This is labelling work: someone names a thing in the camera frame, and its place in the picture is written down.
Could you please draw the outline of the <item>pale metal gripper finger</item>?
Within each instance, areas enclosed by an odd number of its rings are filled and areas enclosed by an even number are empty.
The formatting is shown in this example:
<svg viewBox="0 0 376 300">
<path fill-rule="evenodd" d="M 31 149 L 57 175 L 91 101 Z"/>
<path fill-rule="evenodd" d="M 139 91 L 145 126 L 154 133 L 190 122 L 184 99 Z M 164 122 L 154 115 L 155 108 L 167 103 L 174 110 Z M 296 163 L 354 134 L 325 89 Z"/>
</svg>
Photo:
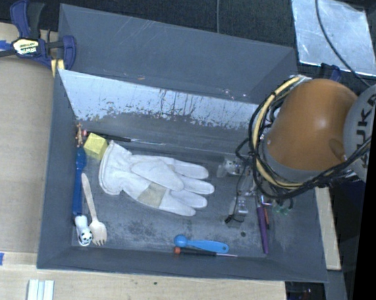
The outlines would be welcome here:
<svg viewBox="0 0 376 300">
<path fill-rule="evenodd" d="M 248 207 L 245 197 L 236 196 L 230 204 L 230 211 L 228 213 L 228 220 L 244 221 L 248 214 Z"/>
<path fill-rule="evenodd" d="M 240 174 L 241 162 L 238 159 L 224 158 L 218 165 L 216 176 L 219 178 L 227 175 L 238 176 Z"/>
</svg>

